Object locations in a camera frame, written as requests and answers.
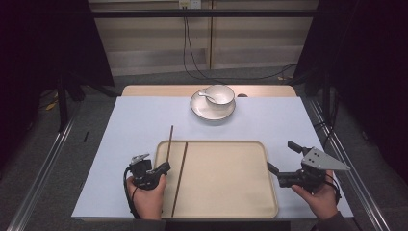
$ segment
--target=wooden tray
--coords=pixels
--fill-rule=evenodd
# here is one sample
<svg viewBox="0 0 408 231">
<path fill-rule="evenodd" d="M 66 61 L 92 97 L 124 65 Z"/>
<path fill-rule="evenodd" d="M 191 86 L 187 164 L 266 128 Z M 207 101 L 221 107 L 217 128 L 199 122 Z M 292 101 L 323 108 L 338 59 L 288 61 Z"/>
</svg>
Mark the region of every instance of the wooden tray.
<svg viewBox="0 0 408 231">
<path fill-rule="evenodd" d="M 155 166 L 166 161 L 167 150 L 168 141 L 159 143 Z M 267 156 L 258 141 L 172 141 L 169 162 L 163 218 L 273 218 L 278 212 Z"/>
</svg>

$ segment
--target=sleeve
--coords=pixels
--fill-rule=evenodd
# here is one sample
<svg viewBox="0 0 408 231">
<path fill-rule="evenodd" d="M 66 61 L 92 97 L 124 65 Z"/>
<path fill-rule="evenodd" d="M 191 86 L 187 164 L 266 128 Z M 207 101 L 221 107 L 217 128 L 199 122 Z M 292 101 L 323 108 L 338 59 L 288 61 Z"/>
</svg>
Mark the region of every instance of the sleeve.
<svg viewBox="0 0 408 231">
<path fill-rule="evenodd" d="M 133 224 L 138 231 L 164 231 L 166 227 L 165 220 L 134 219 Z"/>
<path fill-rule="evenodd" d="M 338 212 L 335 216 L 321 220 L 317 224 L 319 231 L 351 231 L 353 230 L 349 223 L 345 220 L 342 213 Z"/>
</svg>

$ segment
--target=human hand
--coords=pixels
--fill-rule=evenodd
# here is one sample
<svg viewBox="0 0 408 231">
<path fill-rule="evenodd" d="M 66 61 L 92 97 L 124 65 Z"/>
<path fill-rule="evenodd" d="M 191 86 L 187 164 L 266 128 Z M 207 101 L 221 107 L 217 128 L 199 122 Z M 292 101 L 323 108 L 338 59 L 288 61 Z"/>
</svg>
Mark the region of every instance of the human hand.
<svg viewBox="0 0 408 231">
<path fill-rule="evenodd" d="M 326 181 L 333 183 L 333 171 L 327 170 Z M 302 197 L 308 204 L 312 212 L 319 219 L 328 219 L 335 216 L 339 211 L 337 210 L 335 191 L 334 189 L 323 184 L 316 192 L 310 194 L 303 188 L 297 185 L 292 185 L 292 189 Z"/>
<path fill-rule="evenodd" d="M 163 195 L 167 184 L 166 177 L 162 175 L 159 185 L 151 191 L 137 189 L 132 183 L 133 176 L 126 179 L 129 197 L 135 192 L 133 203 L 142 219 L 162 219 Z"/>
</svg>

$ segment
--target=white table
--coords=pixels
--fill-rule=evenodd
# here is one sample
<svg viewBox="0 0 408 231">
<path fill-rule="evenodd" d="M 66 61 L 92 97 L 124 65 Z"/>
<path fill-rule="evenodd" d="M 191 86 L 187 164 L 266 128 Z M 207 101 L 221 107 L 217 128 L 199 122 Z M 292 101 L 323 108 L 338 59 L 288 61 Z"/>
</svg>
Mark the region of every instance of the white table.
<svg viewBox="0 0 408 231">
<path fill-rule="evenodd" d="M 108 127 L 90 169 L 72 217 L 83 220 L 132 219 L 125 199 L 122 176 L 133 156 L 154 153 L 168 140 L 260 141 L 268 159 L 281 171 L 300 168 L 302 156 L 288 141 L 321 149 L 314 127 L 298 97 L 237 98 L 235 112 L 222 121 L 196 116 L 189 97 L 118 97 Z M 281 189 L 273 176 L 279 212 L 274 219 L 314 218 L 309 206 L 291 189 Z M 339 210 L 353 217 L 346 198 Z"/>
</svg>

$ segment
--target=black device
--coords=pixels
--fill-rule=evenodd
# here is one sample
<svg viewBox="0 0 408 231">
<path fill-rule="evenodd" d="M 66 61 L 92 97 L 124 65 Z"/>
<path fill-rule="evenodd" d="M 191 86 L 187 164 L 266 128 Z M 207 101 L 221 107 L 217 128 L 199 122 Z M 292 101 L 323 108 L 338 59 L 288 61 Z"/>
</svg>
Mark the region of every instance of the black device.
<svg viewBox="0 0 408 231">
<path fill-rule="evenodd" d="M 126 198 L 128 200 L 130 212 L 135 218 L 140 218 L 140 216 L 133 203 L 133 197 L 136 190 L 133 191 L 132 197 L 129 196 L 127 191 L 126 177 L 128 171 L 132 172 L 134 177 L 132 183 L 136 186 L 136 189 L 150 191 L 156 189 L 156 187 L 159 185 L 159 180 L 162 174 L 167 175 L 167 172 L 171 169 L 169 162 L 164 162 L 158 167 L 152 169 L 151 161 L 144 160 L 144 158 L 146 158 L 148 155 L 149 154 L 143 154 L 133 157 L 123 175 L 123 186 L 125 189 Z"/>
<path fill-rule="evenodd" d="M 303 154 L 301 169 L 295 172 L 279 172 L 276 166 L 267 162 L 268 170 L 277 176 L 279 186 L 289 188 L 292 185 L 298 185 L 312 193 L 322 184 L 328 184 L 336 190 L 336 202 L 338 202 L 341 198 L 340 189 L 326 181 L 326 170 L 350 170 L 350 167 L 315 147 L 301 147 L 292 141 L 288 142 L 288 147 Z"/>
</svg>

